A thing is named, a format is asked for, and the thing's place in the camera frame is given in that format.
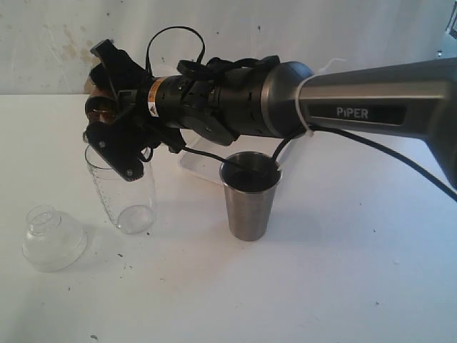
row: white tabletop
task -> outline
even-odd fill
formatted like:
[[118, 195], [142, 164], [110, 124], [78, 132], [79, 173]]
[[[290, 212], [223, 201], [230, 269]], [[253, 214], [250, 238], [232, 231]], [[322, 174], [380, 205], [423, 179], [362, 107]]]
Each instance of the white tabletop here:
[[[0, 342], [457, 341], [457, 205], [415, 171], [342, 137], [305, 138], [266, 235], [247, 243], [229, 231], [223, 189], [160, 147], [159, 219], [127, 236], [86, 169], [85, 98], [0, 96]], [[422, 142], [369, 137], [443, 177]], [[21, 255], [38, 204], [88, 230], [61, 272]]]

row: clear plastic bottle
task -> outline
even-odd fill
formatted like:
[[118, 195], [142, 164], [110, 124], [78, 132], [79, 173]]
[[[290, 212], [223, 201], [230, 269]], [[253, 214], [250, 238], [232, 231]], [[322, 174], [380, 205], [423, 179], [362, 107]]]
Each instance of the clear plastic bottle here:
[[40, 272], [55, 272], [75, 262], [87, 246], [81, 224], [52, 206], [35, 207], [27, 214], [22, 254]]

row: metal tumbler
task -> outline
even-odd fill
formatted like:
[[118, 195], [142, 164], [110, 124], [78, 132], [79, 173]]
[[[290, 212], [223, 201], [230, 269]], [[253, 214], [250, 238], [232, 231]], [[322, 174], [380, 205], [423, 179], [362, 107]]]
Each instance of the metal tumbler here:
[[219, 175], [224, 183], [231, 233], [243, 241], [256, 241], [266, 231], [281, 180], [279, 165], [271, 157], [254, 151], [239, 152], [227, 159], [254, 171], [224, 162]]

